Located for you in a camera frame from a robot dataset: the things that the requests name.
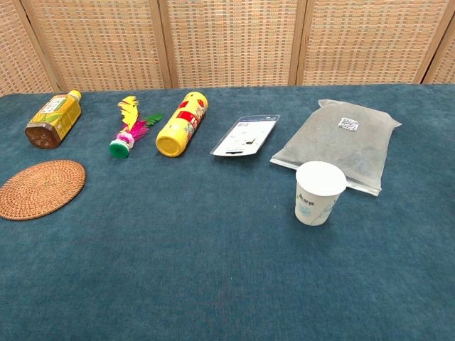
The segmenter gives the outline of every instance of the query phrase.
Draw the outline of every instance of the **paper cup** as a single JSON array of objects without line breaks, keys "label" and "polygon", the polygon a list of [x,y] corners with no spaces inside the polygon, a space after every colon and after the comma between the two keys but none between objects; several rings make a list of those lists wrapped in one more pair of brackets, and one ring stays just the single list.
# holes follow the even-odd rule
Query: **paper cup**
[{"label": "paper cup", "polygon": [[346,177],[340,168],[323,161],[301,165],[296,172],[296,217],[304,224],[323,224],[340,194]]}]

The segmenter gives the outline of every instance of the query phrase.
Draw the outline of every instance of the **rattan coaster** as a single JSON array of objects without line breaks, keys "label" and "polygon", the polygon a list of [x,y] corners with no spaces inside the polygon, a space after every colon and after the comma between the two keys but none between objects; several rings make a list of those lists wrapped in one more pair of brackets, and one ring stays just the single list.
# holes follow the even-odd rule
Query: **rattan coaster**
[{"label": "rattan coaster", "polygon": [[29,220],[48,215],[70,202],[84,183],[84,167],[71,160],[31,166],[0,188],[0,217]]}]

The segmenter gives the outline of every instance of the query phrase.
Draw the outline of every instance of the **green feather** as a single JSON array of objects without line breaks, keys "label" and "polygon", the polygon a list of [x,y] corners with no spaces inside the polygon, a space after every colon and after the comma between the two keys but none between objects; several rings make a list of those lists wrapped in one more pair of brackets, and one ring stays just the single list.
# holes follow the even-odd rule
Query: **green feather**
[{"label": "green feather", "polygon": [[147,121],[146,126],[153,126],[156,122],[163,118],[162,114],[155,114],[151,116],[147,116],[144,119]]}]

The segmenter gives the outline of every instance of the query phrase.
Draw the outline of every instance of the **ziplock bag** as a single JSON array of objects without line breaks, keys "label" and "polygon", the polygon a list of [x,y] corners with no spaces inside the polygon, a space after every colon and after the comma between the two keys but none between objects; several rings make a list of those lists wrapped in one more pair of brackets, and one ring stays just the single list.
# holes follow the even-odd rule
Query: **ziplock bag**
[{"label": "ziplock bag", "polygon": [[390,136],[401,123],[360,105],[318,103],[321,108],[270,162],[293,169],[308,161],[329,162],[345,173],[348,187],[378,196]]}]

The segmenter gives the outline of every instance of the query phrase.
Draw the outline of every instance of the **plastic bottle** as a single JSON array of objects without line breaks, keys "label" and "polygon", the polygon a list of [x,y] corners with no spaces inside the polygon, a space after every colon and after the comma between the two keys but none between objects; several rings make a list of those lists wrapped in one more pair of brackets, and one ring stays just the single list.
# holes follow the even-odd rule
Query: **plastic bottle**
[{"label": "plastic bottle", "polygon": [[58,94],[29,121],[26,135],[39,148],[55,148],[65,138],[80,116],[80,92]]},{"label": "plastic bottle", "polygon": [[170,157],[183,153],[208,109],[208,100],[200,92],[189,92],[156,137],[158,150]]}]

